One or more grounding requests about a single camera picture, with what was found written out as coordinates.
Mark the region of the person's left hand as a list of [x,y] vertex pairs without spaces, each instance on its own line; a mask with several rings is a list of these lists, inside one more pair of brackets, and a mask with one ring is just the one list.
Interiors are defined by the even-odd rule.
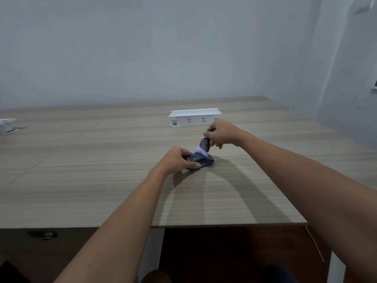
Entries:
[[163,175],[175,174],[182,171],[182,161],[192,153],[182,147],[172,147],[157,163],[156,170]]

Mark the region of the person's right hand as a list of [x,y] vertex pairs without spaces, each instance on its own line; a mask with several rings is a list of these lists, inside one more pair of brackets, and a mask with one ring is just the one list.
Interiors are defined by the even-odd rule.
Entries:
[[233,144],[237,147],[241,147],[244,138],[246,138],[247,135],[248,135],[248,133],[246,131],[238,128],[237,126],[235,126],[232,123],[225,121],[225,120],[217,119],[214,122],[225,122],[225,127],[224,127],[225,131],[223,132],[224,133],[224,138],[223,138],[224,144]]

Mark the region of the black computer mouse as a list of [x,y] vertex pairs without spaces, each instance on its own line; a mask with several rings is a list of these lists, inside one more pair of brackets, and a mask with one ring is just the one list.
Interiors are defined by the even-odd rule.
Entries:
[[191,155],[187,156],[186,160],[190,162],[199,163],[200,169],[211,166],[214,163],[214,158],[210,154],[207,157],[205,157],[198,152],[194,152]]

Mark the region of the grey brush with lavender bristles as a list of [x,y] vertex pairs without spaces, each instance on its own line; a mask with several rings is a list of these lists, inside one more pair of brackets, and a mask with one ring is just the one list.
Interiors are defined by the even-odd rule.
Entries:
[[202,155],[203,157],[208,157],[210,147],[211,147],[210,139],[209,138],[203,138],[200,141],[199,146],[195,149],[195,153],[198,153],[198,154]]

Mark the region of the person's right forearm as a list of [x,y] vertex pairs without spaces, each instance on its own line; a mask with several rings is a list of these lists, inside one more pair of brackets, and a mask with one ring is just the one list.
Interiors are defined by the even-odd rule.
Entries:
[[247,132],[242,147],[338,258],[377,283],[377,191]]

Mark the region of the person's left forearm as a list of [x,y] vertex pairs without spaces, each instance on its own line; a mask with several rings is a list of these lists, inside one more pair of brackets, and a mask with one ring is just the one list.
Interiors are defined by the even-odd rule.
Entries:
[[153,167],[54,283],[135,283],[163,185],[172,173]]

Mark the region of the white pop-up power socket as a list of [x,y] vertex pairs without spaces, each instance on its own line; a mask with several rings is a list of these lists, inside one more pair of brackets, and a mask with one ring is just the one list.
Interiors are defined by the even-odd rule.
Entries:
[[13,128],[12,126],[12,123],[16,120],[17,118],[0,119],[0,135],[7,135],[17,132],[18,129]]
[[210,125],[221,114],[218,108],[186,109],[172,110],[168,117],[175,119],[175,124],[172,122],[171,127],[186,127]]

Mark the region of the white table leg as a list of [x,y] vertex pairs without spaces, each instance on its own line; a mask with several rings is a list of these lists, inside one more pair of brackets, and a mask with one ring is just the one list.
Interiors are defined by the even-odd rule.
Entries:
[[344,283],[345,273],[346,265],[332,251],[329,262],[327,283]]
[[139,266],[137,283],[151,271],[157,270],[161,257],[165,228],[151,228],[148,232],[143,256]]

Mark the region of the person's left knee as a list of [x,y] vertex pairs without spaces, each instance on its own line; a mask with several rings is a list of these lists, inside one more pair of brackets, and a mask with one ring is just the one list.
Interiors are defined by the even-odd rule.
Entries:
[[172,279],[163,271],[153,270],[146,274],[140,283],[172,283]]

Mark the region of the dark chair corner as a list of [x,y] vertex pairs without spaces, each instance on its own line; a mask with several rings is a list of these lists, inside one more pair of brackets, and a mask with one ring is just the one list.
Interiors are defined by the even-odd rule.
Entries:
[[0,266],[0,283],[27,283],[24,276],[8,261]]

